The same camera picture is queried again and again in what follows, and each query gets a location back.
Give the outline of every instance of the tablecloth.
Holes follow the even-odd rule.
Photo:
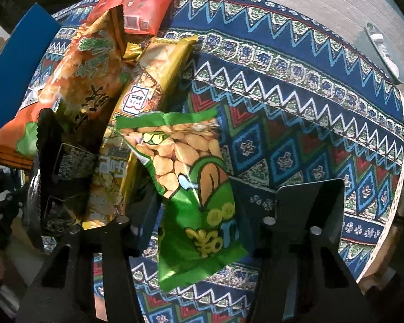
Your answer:
[[[62,28],[30,87],[44,83],[99,0],[54,15]],[[311,17],[266,0],[174,0],[160,36],[199,36],[171,106],[217,108],[221,147],[238,194],[257,213],[281,185],[344,179],[339,254],[359,280],[386,238],[404,177],[404,99],[369,59]],[[259,264],[251,258],[164,293],[157,237],[132,258],[147,322],[243,322]],[[95,291],[103,296],[101,256]]]

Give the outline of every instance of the orange snack bag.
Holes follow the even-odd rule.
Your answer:
[[[124,31],[128,34],[156,35],[172,0],[100,0],[88,16],[96,20],[108,9],[123,5]]]
[[[128,79],[122,12],[114,8],[83,24],[43,89],[33,91],[15,118],[0,129],[0,164],[28,170],[37,150],[37,119],[52,108],[74,145],[98,152],[102,129]]]

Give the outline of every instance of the yellow snack bag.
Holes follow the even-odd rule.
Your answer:
[[[103,137],[99,164],[90,186],[84,228],[104,226],[116,215],[122,215],[135,192],[139,170],[137,158],[124,142],[125,139],[132,141],[134,133],[132,129],[125,136],[116,132],[116,118],[160,110],[196,42],[197,36],[179,41],[154,37],[140,56],[131,72],[132,80],[125,86]]]

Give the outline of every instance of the brown snack bag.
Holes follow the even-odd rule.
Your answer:
[[[137,158],[124,142],[132,140],[132,130],[123,138],[115,130],[115,119],[160,110],[196,42],[197,36],[179,41],[154,37],[145,48],[131,72],[133,80],[126,85],[105,131],[84,228],[103,226],[122,215],[136,187]]]
[[[122,8],[105,12],[75,34],[65,57],[43,89],[27,96],[15,118],[0,129],[0,164],[30,169],[36,153],[37,120],[52,108],[69,143],[97,153],[110,114],[128,79]]]

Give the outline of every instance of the white zigzag line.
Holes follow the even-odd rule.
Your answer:
[[[144,281],[145,281],[145,282],[146,282],[146,281],[149,281],[150,279],[152,279],[153,277],[155,277],[155,276],[157,275],[157,271],[155,271],[150,277],[148,277],[147,270],[145,269],[145,264],[144,264],[143,262],[141,262],[141,263],[140,263],[138,266],[136,266],[135,268],[132,268],[132,272],[134,272],[134,271],[136,271],[136,270],[138,270],[138,269],[140,269],[140,268],[142,268],[142,272],[143,272],[143,274],[144,274]],[[190,286],[188,286],[188,287],[186,287],[186,288],[184,288],[184,289],[182,289],[182,290],[180,290],[179,288],[176,288],[176,289],[177,289],[177,295],[179,295],[179,296],[181,296],[181,295],[184,294],[185,292],[188,292],[188,291],[192,290],[195,300],[201,299],[201,298],[203,298],[204,296],[207,296],[207,295],[209,294],[210,297],[211,297],[211,302],[212,302],[213,304],[215,304],[215,303],[217,303],[217,302],[220,302],[221,300],[227,299],[227,302],[228,302],[229,306],[236,305],[237,303],[239,303],[239,302],[241,302],[241,301],[243,301],[243,300],[244,300],[244,307],[248,307],[248,305],[249,305],[249,303],[248,303],[248,301],[247,301],[247,296],[246,296],[246,295],[241,296],[241,297],[240,297],[239,299],[237,299],[235,302],[232,302],[232,297],[231,297],[231,294],[230,294],[229,292],[226,293],[225,295],[223,295],[222,297],[216,299],[216,298],[215,298],[215,295],[214,295],[214,291],[213,291],[212,288],[208,289],[207,291],[203,292],[202,294],[197,295],[197,287],[196,287],[196,284],[192,284],[192,285],[190,285]]]
[[[239,78],[241,78],[242,83],[244,84],[244,88],[245,88],[244,92],[249,92],[256,84],[259,84],[260,88],[262,89],[262,93],[264,93],[264,86],[263,86],[263,84],[262,84],[260,78],[257,78],[257,79],[254,80],[250,85],[247,85],[247,81],[246,81],[246,79],[245,79],[244,74],[243,74],[242,71],[240,71],[233,79],[230,79],[230,78],[229,78],[229,75],[228,75],[228,73],[227,73],[227,71],[226,71],[226,68],[225,68],[224,66],[223,66],[222,68],[220,68],[218,71],[216,71],[215,73],[212,73],[211,66],[210,66],[210,64],[209,64],[208,61],[206,61],[199,69],[196,69],[196,64],[195,64],[194,61],[192,61],[191,63],[193,64],[193,68],[194,68],[194,71],[195,71],[195,76],[197,76],[198,73],[200,73],[204,68],[206,68],[206,70],[207,70],[208,73],[209,73],[210,80],[215,79],[215,77],[217,77],[218,75],[221,74],[221,75],[223,75],[224,78],[225,78],[225,81],[226,81],[226,83],[227,83],[227,87],[231,87],[231,85],[232,85],[233,83],[235,83]],[[350,122],[349,122],[348,124],[346,124],[346,122],[344,121],[344,116],[343,116],[342,113],[340,113],[335,119],[333,119],[328,104],[326,104],[326,105],[322,108],[322,110],[321,110],[319,113],[317,113],[317,109],[316,109],[316,105],[315,105],[314,99],[313,99],[313,98],[310,98],[310,99],[302,106],[301,103],[300,103],[300,100],[299,100],[299,98],[298,98],[298,95],[297,95],[296,91],[293,91],[286,99],[283,99],[283,96],[282,96],[283,94],[282,94],[281,88],[280,88],[280,86],[279,86],[278,84],[277,84],[276,86],[274,86],[273,88],[271,88],[271,89],[268,91],[267,94],[262,95],[263,98],[264,98],[264,100],[266,100],[275,90],[278,91],[279,100],[280,100],[281,106],[284,106],[284,105],[287,104],[292,98],[294,98],[294,99],[296,100],[296,103],[297,103],[297,106],[298,106],[298,112],[299,112],[299,113],[303,113],[304,110],[307,109],[307,108],[311,105],[312,108],[313,108],[313,110],[314,110],[316,119],[320,119],[320,118],[326,113],[326,114],[328,115],[328,119],[329,119],[329,122],[330,122],[330,125],[331,125],[331,126],[335,125],[335,124],[337,123],[337,121],[341,121],[341,124],[342,124],[342,126],[343,126],[343,128],[344,128],[343,131],[346,132],[352,125],[354,125],[354,130],[355,130],[355,132],[356,132],[356,137],[359,137],[359,136],[362,134],[362,132],[365,130],[365,131],[366,131],[366,134],[367,134],[367,142],[370,142],[370,141],[374,138],[374,136],[376,136],[376,139],[377,139],[376,149],[379,149],[379,148],[381,147],[381,145],[382,145],[385,141],[386,141],[386,148],[388,148],[387,135],[385,135],[384,138],[380,141],[378,131],[377,131],[377,130],[374,130],[374,132],[373,132],[372,135],[370,136],[369,131],[368,131],[368,125],[367,125],[367,123],[365,123],[365,124],[363,125],[363,127],[361,128],[361,130],[359,131],[359,129],[358,129],[358,124],[357,124],[355,118],[352,118],[352,120],[350,120]],[[403,151],[403,147],[401,147],[401,149],[398,151],[396,142],[393,141],[393,143],[391,144],[391,146],[386,150],[386,155],[388,155],[389,152],[390,152],[392,149],[395,149],[395,159],[397,159],[398,156],[400,155],[400,153]]]

